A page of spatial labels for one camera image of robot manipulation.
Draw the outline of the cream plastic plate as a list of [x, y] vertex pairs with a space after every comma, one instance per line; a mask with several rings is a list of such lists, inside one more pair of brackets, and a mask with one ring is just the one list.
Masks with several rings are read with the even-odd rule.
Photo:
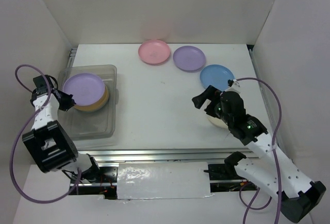
[[209, 116], [209, 115], [207, 115], [207, 118], [213, 125], [215, 125], [219, 128], [222, 128], [222, 129], [228, 129], [227, 124], [224, 121], [222, 121], [221, 119], [216, 118], [216, 117], [212, 117], [212, 116]]

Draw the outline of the blue plastic plate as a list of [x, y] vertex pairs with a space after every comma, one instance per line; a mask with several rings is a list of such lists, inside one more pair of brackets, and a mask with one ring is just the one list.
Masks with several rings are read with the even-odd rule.
[[200, 73], [200, 81], [205, 89], [211, 85], [220, 91], [225, 91], [228, 88], [228, 80], [234, 78], [228, 68], [218, 64], [208, 65]]

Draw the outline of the yellow bear plastic plate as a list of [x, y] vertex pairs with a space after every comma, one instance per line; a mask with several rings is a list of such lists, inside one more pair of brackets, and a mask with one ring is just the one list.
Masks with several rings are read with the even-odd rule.
[[83, 111], [83, 112], [94, 112], [99, 110], [100, 108], [102, 108], [106, 102], [109, 100], [109, 90], [107, 87], [105, 87], [105, 91], [104, 94], [102, 95], [102, 97], [95, 103], [88, 105], [88, 106], [79, 106], [79, 105], [75, 105], [74, 108], [79, 110], [79, 111]]

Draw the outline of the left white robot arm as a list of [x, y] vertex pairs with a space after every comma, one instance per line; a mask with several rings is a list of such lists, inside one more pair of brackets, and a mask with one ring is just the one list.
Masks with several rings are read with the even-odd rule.
[[31, 104], [38, 112], [30, 132], [22, 140], [42, 172], [62, 171], [78, 176], [80, 182], [94, 183], [101, 179], [102, 170], [93, 156], [78, 152], [74, 142], [58, 121], [58, 111], [68, 111], [74, 105], [72, 95], [57, 89], [54, 77], [45, 75], [33, 79], [36, 88]]

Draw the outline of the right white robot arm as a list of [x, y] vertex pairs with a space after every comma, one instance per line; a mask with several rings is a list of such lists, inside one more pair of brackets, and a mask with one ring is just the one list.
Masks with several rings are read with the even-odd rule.
[[225, 174], [229, 178], [243, 177], [279, 200], [281, 213], [291, 222], [300, 222], [322, 199], [326, 187], [320, 181], [312, 181], [272, 143], [272, 136], [259, 119], [247, 114], [243, 99], [236, 91], [220, 91], [209, 86], [192, 102], [200, 109], [209, 101], [205, 112], [223, 121], [230, 133], [244, 147], [266, 163], [262, 168], [241, 152], [234, 152], [224, 160]]

